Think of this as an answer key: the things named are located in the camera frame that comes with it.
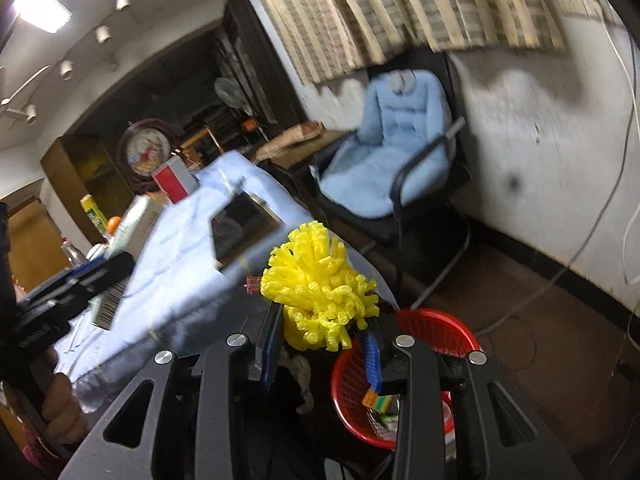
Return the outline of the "left hand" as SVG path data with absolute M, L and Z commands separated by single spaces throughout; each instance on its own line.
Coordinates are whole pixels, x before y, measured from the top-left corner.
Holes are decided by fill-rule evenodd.
M 44 394 L 42 417 L 47 435 L 59 444 L 78 444 L 88 434 L 89 425 L 73 392 L 70 378 L 54 372 Z

